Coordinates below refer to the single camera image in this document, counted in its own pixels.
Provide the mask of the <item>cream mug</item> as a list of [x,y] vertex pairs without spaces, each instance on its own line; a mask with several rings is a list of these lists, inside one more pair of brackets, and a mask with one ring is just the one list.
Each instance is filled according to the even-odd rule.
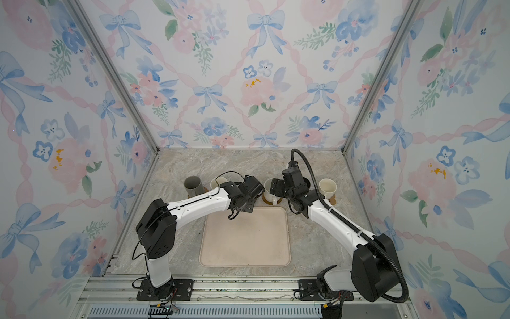
[[319,182],[319,191],[325,199],[330,200],[337,191],[337,184],[329,178],[321,179]]

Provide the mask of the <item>black mug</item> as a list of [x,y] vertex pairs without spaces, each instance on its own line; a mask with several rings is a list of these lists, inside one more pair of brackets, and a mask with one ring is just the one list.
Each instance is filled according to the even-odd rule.
[[307,189],[309,190],[311,188],[311,182],[309,181],[308,178],[304,178],[304,182],[306,184]]

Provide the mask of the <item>grey mug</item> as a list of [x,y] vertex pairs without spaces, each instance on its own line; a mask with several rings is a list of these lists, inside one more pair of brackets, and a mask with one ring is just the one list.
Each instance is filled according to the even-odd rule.
[[185,190],[189,198],[193,198],[197,195],[204,194],[205,190],[200,177],[196,175],[189,176],[183,182]]

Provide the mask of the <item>white mug blue handle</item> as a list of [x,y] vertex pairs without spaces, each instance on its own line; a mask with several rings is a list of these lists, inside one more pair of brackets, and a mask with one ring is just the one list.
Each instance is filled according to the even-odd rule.
[[221,184],[226,183],[226,182],[228,182],[228,179],[224,178],[223,176],[220,176],[220,177],[214,178],[211,181],[210,187],[213,190],[215,188],[218,188]]

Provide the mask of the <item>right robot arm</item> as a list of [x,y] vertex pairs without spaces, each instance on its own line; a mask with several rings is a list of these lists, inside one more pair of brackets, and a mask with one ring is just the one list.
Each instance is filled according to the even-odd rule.
[[353,223],[312,188],[299,167],[289,167],[283,178],[271,180],[269,193],[288,200],[289,208],[322,226],[351,257],[351,266],[329,267],[317,275],[322,295],[340,291],[358,292],[374,302],[379,298],[403,303],[409,297],[396,249],[386,235],[374,235]]

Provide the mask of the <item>brown paw shaped coaster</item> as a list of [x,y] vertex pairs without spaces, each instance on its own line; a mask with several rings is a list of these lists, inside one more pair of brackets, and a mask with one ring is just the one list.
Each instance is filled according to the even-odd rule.
[[328,199],[329,203],[331,203],[332,205],[336,205],[337,204],[337,200],[336,200],[336,194],[333,194],[329,199]]

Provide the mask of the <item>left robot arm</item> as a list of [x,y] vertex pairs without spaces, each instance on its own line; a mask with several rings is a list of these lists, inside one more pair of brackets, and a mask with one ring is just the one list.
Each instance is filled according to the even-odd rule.
[[240,212],[251,213],[254,203],[265,192],[257,178],[247,175],[241,182],[224,182],[207,193],[166,203],[151,202],[136,226],[138,245],[144,249],[147,280],[153,288],[169,284],[173,277],[168,254],[175,244],[177,230],[188,223],[222,211],[230,211],[229,219]]

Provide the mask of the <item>plain brown wooden coaster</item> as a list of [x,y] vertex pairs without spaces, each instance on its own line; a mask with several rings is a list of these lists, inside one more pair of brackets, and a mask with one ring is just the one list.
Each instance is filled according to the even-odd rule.
[[280,202],[282,201],[282,198],[265,191],[262,194],[262,200],[267,205],[276,206],[276,205],[280,204]]

